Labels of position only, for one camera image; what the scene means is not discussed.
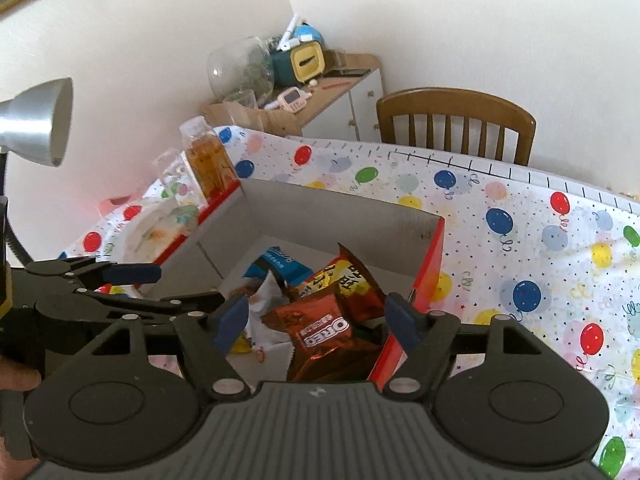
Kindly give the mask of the person's left hand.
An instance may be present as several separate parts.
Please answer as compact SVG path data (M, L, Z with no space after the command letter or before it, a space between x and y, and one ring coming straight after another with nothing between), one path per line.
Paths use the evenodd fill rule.
M40 384L40 374L1 359L1 478L24 479L38 465L24 425L25 393Z

